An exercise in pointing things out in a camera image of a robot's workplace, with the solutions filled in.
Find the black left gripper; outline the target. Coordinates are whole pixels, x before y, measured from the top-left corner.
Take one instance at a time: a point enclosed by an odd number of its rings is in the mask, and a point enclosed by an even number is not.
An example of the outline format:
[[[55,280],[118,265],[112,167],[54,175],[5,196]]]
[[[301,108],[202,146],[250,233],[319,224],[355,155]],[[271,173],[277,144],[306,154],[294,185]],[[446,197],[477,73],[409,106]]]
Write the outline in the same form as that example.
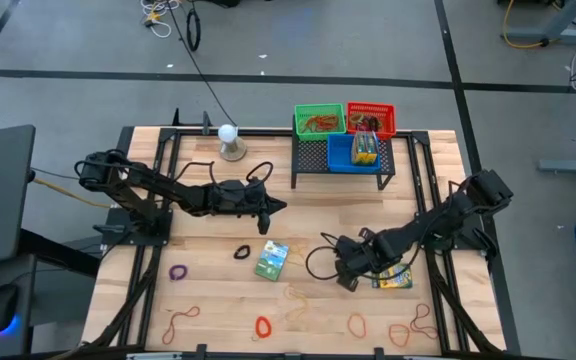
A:
[[[261,218],[287,207],[287,203],[282,200],[267,198],[265,182],[259,179],[252,179],[247,184],[239,180],[213,182],[204,184],[202,189],[205,191],[205,206],[210,215],[250,215]]]

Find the black perforated metal shelf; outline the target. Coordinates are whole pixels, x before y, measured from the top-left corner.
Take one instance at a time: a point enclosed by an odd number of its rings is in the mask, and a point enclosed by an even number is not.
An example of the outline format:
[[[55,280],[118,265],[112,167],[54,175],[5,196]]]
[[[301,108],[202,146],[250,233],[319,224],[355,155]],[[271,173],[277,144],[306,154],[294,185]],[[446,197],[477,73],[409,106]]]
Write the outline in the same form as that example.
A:
[[[300,141],[297,135],[292,137],[292,165],[291,165],[291,188],[297,186],[299,174],[342,174],[332,173],[327,165],[327,140]],[[375,176],[377,188],[384,190],[396,174],[394,164],[394,151],[389,140],[379,140],[380,169],[376,174],[343,174]]]

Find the green plastic mesh basket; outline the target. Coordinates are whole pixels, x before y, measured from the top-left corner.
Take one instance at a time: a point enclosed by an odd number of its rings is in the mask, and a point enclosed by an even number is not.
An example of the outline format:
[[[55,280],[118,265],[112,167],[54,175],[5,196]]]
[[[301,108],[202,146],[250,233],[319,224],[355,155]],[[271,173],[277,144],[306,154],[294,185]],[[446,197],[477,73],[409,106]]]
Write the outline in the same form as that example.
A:
[[[298,119],[304,115],[318,115],[319,118],[325,115],[337,115],[339,117],[339,130],[335,132],[322,132],[317,128],[316,132],[301,132],[299,130]],[[346,122],[343,106],[340,103],[327,104],[300,104],[294,107],[294,125],[297,137],[300,141],[322,141],[331,134],[345,134]]]

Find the grey side desk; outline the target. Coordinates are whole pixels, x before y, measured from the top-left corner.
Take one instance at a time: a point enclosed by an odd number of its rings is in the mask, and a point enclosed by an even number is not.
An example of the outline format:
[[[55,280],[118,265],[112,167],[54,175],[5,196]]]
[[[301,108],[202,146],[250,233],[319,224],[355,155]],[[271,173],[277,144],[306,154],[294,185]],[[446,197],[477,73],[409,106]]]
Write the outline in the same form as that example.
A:
[[[12,324],[0,333],[0,359],[29,353],[33,300],[37,265],[44,262],[52,270],[67,270],[94,278],[100,260],[85,252],[49,240],[31,231],[20,230],[17,253],[0,261],[0,286],[12,283],[19,294]]]

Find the grey desk base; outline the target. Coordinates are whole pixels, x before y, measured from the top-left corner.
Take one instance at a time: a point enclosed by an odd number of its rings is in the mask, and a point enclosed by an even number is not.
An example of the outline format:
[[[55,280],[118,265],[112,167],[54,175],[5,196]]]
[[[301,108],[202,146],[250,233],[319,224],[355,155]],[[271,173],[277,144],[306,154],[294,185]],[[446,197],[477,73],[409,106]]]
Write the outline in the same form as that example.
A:
[[[570,28],[576,19],[576,0],[565,0],[563,9],[543,27],[509,27],[508,18],[513,4],[514,0],[510,0],[501,32],[501,37],[509,46],[528,49],[547,47],[552,43],[576,44],[576,29]]]

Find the yellow crayon box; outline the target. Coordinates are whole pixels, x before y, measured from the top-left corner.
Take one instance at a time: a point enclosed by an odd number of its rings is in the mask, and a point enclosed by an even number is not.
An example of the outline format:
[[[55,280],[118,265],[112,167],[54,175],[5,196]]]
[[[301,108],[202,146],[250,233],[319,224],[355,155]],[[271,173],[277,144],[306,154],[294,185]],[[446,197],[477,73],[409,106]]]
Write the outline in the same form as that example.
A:
[[[366,134],[357,132],[353,138],[351,160],[355,165],[366,165],[369,152],[367,147]]]

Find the yellow green marker box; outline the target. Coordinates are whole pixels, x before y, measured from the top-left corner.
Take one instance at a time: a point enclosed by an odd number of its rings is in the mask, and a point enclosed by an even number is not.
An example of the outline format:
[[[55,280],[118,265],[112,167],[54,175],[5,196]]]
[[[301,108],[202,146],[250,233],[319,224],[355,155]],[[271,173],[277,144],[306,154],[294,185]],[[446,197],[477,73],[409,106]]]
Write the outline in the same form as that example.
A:
[[[372,281],[375,289],[409,289],[413,287],[413,278],[410,268],[405,263],[393,265],[379,274],[377,280]]]

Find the red plastic mesh basket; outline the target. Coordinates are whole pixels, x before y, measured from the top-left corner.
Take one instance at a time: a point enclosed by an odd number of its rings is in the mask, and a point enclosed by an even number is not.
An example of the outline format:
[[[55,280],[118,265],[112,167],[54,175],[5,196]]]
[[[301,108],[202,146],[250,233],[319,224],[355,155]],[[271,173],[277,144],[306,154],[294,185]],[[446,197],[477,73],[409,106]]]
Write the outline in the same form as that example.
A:
[[[379,140],[389,140],[396,134],[396,108],[391,104],[348,102],[347,132],[374,132]]]

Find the blue plastic mesh basket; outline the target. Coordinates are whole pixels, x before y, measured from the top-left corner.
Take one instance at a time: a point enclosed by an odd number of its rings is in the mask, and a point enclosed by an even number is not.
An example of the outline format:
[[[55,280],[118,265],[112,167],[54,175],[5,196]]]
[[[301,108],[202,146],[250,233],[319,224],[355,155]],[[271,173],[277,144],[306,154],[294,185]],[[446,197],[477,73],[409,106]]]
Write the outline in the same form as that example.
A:
[[[349,134],[331,134],[327,140],[327,165],[332,173],[342,174],[376,174],[379,169],[380,156],[372,165],[356,165],[351,161],[354,136]]]

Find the orange rubber band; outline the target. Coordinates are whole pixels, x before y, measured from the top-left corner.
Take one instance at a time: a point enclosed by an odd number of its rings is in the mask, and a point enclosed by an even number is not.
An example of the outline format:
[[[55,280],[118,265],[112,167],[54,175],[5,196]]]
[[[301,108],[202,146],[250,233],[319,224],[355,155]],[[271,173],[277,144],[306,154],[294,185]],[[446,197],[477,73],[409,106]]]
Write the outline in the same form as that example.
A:
[[[399,348],[405,348],[410,340],[411,330],[403,324],[392,324],[388,327],[390,342]]]
[[[367,325],[364,316],[360,313],[351,313],[347,318],[347,330],[350,335],[357,339],[367,336]]]

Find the grey desk foot bar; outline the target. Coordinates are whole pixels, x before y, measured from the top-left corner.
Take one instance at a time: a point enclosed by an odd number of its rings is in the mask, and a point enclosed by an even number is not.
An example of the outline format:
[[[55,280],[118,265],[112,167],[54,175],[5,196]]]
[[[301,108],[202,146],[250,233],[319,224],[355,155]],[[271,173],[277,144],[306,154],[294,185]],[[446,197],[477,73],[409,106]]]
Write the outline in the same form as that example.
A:
[[[539,160],[537,169],[543,172],[576,173],[576,160]]]

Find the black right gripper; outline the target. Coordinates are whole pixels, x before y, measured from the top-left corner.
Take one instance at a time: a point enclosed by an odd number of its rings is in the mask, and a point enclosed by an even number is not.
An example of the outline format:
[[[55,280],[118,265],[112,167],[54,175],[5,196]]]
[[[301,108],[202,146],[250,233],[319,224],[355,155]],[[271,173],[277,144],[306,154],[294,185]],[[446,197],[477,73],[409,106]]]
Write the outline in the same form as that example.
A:
[[[339,239],[336,243],[336,255],[336,269],[340,274],[378,273],[388,266],[388,261],[380,257],[369,244],[352,239]],[[349,291],[355,291],[358,283],[358,277],[353,275],[340,275],[337,278],[337,284]]]

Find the black computer mouse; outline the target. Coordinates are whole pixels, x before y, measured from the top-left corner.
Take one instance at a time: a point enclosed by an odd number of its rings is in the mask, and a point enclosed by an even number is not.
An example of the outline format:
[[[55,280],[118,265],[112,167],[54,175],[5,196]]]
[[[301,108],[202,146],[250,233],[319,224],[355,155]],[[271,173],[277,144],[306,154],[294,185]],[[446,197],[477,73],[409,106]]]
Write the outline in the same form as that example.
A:
[[[18,294],[17,285],[9,283],[0,286],[0,333],[14,320]]]

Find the silver metal bracket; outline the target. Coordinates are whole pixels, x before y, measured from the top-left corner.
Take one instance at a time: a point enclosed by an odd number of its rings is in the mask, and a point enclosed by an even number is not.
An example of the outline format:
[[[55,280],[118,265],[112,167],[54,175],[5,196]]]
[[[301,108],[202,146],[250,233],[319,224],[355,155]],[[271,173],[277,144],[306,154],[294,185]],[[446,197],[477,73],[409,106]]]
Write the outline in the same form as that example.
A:
[[[127,354],[125,360],[183,360],[182,352],[142,352]]]

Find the white light bulb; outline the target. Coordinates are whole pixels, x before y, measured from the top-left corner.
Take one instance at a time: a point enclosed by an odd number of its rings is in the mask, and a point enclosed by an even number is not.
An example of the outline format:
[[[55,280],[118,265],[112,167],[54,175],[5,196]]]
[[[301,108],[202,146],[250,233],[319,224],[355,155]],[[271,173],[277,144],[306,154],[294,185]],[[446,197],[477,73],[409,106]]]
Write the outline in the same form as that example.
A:
[[[233,144],[238,138],[238,128],[230,124],[224,124],[218,129],[217,135],[222,143]]]

